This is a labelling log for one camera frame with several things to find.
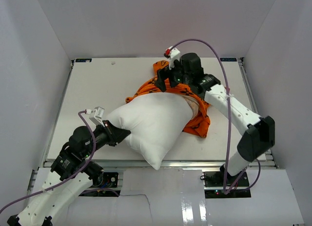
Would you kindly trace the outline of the white pillow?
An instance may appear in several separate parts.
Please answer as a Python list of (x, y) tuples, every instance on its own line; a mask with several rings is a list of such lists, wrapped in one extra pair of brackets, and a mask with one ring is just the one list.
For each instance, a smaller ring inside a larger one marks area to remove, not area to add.
[(130, 130), (131, 134), (125, 138), (127, 145), (158, 170), (192, 116), (182, 96), (151, 93), (120, 106), (106, 119), (115, 127)]

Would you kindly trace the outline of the orange patterned pillowcase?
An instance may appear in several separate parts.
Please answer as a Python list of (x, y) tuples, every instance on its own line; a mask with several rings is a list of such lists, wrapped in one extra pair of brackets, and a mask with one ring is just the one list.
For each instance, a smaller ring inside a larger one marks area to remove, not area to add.
[[(155, 86), (155, 82), (157, 80), (157, 71), (167, 67), (168, 65), (169, 62), (165, 60), (154, 63), (154, 77), (146, 81), (132, 97), (127, 97), (125, 102), (129, 103), (134, 98), (145, 94), (159, 93), (160, 89)], [(211, 123), (210, 118), (207, 115), (207, 109), (210, 105), (199, 96), (191, 92), (190, 87), (185, 84), (179, 84), (178, 86), (172, 88), (170, 87), (169, 80), (166, 79), (165, 85), (167, 88), (167, 93), (173, 93), (182, 96), (193, 112), (192, 118), (183, 128), (183, 132), (196, 135), (201, 138), (206, 138)]]

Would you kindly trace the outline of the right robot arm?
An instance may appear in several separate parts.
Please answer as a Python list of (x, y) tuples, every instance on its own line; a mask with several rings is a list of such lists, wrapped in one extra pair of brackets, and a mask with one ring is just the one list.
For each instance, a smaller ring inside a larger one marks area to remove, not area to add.
[(228, 119), (229, 126), (235, 126), (241, 134), (236, 153), (227, 158), (220, 169), (221, 182), (225, 186), (232, 186), (250, 163), (274, 146), (274, 119), (270, 116), (261, 117), (230, 95), (229, 88), (223, 86), (219, 79), (204, 73), (196, 53), (181, 55), (177, 49), (168, 49), (164, 56), (169, 64), (156, 72), (156, 87), (165, 92), (166, 81), (171, 88), (187, 85), (194, 95), (222, 113)]

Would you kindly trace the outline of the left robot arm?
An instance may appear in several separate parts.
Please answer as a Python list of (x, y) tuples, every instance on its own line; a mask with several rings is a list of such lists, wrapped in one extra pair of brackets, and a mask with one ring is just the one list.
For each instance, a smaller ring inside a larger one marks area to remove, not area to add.
[(105, 145), (116, 146), (131, 134), (108, 120), (91, 131), (76, 128), (51, 165), (41, 190), (31, 194), (25, 209), (7, 220), (10, 226), (52, 226), (59, 215), (81, 193), (90, 187), (103, 187), (110, 182), (91, 155)]

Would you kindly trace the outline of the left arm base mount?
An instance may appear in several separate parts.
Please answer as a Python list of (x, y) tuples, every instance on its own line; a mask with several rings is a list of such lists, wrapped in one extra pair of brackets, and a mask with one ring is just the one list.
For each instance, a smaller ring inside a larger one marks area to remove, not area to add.
[(118, 172), (105, 171), (103, 167), (91, 161), (83, 170), (93, 181), (91, 188), (104, 191), (104, 188), (115, 188), (118, 183)]

